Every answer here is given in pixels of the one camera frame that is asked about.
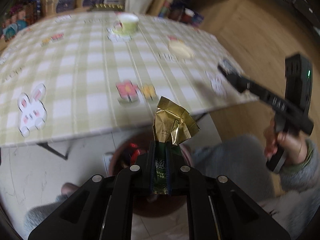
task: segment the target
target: green tea packet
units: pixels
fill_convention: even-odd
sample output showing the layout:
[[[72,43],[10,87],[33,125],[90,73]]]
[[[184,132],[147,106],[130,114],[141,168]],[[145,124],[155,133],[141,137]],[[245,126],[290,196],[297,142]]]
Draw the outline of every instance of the green tea packet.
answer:
[[[154,174],[155,194],[167,194],[165,145],[171,141],[172,152],[181,154],[179,144],[199,132],[199,127],[190,114],[181,106],[161,97],[153,121],[155,137],[156,174]]]

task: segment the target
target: gray pants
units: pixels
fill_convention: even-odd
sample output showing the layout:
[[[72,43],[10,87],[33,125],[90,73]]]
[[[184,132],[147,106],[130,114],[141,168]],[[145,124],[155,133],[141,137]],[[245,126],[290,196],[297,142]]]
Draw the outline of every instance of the gray pants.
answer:
[[[256,202],[274,197],[263,148],[253,136],[243,135],[215,147],[198,149],[192,159],[202,174],[213,178],[219,175],[229,177]],[[26,235],[29,236],[66,199],[66,195],[60,195],[55,203],[31,209],[25,217]]]

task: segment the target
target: flower sticker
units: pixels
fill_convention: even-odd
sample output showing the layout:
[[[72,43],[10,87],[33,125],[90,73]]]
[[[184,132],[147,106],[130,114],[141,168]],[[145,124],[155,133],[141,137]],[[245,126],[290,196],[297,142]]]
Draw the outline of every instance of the flower sticker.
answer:
[[[119,103],[133,103],[139,101],[136,84],[132,84],[130,80],[125,80],[116,84],[120,98]]]
[[[158,99],[156,94],[155,87],[153,85],[143,85],[142,89],[140,89],[141,93],[144,95],[146,100],[154,101]]]
[[[52,35],[52,36],[42,40],[41,46],[48,45],[50,43],[50,41],[54,42],[54,41],[58,41],[61,39],[63,39],[63,33],[58,33],[58,34]]]

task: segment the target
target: bottle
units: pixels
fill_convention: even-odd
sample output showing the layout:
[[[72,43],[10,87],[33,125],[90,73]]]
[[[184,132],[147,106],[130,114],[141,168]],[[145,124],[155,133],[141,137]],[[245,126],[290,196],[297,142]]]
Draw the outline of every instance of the bottle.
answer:
[[[192,18],[194,15],[195,15],[194,11],[186,8],[184,10],[182,17],[181,17],[180,22],[185,23],[185,24],[190,24],[192,22]]]
[[[158,17],[164,18],[167,15],[172,2],[173,2],[173,0],[166,0],[164,2],[163,7],[161,8]]]

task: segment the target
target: green plaid tablecloth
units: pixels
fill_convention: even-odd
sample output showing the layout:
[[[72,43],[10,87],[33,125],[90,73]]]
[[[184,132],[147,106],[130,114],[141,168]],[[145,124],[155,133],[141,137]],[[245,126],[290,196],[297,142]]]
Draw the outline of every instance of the green plaid tablecloth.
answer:
[[[138,32],[127,40],[110,33],[117,20],[113,12],[53,18],[20,31],[0,58],[0,146],[151,124],[161,96],[191,114],[255,100],[216,76],[223,58],[242,70],[213,35],[170,20],[139,18]],[[56,34],[63,39],[42,45]],[[194,59],[170,54],[172,37],[191,47]],[[219,82],[222,93],[214,88]],[[21,93],[32,100],[39,84],[46,88],[45,126],[23,137],[17,101]]]

